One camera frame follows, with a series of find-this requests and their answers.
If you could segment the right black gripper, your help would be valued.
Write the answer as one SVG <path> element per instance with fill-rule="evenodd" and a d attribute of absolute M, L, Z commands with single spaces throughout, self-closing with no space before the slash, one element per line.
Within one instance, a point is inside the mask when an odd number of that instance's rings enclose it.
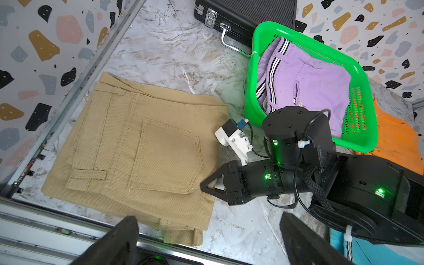
<path fill-rule="evenodd" d="M 201 191 L 228 205 L 243 205 L 258 197 L 278 199 L 282 194 L 281 169 L 272 160 L 255 161 L 243 166 L 234 160 L 223 164 L 201 182 Z"/>

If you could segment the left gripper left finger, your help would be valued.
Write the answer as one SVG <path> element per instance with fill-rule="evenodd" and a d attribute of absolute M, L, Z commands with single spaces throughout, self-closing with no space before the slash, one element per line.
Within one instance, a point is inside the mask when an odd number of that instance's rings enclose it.
<path fill-rule="evenodd" d="M 77 257 L 72 264 L 129 265 L 133 261 L 138 238 L 137 219 L 135 216 L 127 216 Z"/>

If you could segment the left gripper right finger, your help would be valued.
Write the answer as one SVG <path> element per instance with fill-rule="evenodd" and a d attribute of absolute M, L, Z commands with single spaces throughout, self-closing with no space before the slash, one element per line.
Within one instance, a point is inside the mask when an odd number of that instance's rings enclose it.
<path fill-rule="evenodd" d="M 291 213 L 283 213 L 279 227 L 291 265 L 350 265 L 352 263 Z"/>

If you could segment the teal pants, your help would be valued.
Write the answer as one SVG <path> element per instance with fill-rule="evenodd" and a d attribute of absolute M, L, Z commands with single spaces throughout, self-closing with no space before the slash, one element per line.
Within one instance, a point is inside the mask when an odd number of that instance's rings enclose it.
<path fill-rule="evenodd" d="M 373 245 L 366 240 L 344 240 L 344 234 L 330 229 L 330 244 L 355 265 L 422 265 L 422 247 Z"/>

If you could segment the beige pants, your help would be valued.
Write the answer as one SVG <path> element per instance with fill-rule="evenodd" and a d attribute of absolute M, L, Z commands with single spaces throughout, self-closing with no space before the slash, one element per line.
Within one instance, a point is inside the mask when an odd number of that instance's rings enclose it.
<path fill-rule="evenodd" d="M 201 183 L 219 165 L 218 98 L 103 73 L 50 170 L 42 193 L 200 246 L 215 199 Z"/>

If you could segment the purple pants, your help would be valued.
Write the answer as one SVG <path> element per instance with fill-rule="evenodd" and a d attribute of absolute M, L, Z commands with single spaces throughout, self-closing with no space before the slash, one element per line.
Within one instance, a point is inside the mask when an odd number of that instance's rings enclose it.
<path fill-rule="evenodd" d="M 315 59 L 279 36 L 259 60 L 256 99 L 266 114 L 293 106 L 329 109 L 331 134 L 340 138 L 350 81 L 342 66 Z"/>

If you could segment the green plastic basket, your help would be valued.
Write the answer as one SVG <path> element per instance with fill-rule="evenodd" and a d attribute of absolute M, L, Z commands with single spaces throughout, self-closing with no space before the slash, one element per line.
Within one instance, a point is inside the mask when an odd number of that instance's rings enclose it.
<path fill-rule="evenodd" d="M 342 135 L 340 138 L 333 138 L 333 142 L 360 153 L 373 151 L 378 143 L 377 115 L 368 77 L 359 63 L 336 49 L 275 22 L 259 24 L 253 34 L 246 80 L 245 117 L 253 126 L 260 127 L 267 116 L 256 99 L 259 57 L 279 36 L 313 58 L 342 66 L 351 75 L 350 104 L 344 116 Z"/>

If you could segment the orange pants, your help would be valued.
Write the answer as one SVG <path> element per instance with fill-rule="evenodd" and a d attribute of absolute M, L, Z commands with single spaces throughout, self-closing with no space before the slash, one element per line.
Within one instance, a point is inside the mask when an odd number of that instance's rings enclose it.
<path fill-rule="evenodd" d="M 418 136 L 405 121 L 381 110 L 377 99 L 373 99 L 377 117 L 378 142 L 367 155 L 382 157 L 420 175 L 424 174 L 424 163 L 418 150 Z"/>

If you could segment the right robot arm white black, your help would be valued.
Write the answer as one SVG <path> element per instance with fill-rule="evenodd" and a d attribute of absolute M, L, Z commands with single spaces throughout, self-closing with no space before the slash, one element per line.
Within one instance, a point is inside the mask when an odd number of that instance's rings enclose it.
<path fill-rule="evenodd" d="M 372 244 L 423 246 L 424 178 L 387 159 L 336 151 L 330 111 L 285 107 L 262 123 L 268 158 L 230 161 L 201 183 L 204 193 L 243 205 L 310 192 L 307 211 Z"/>

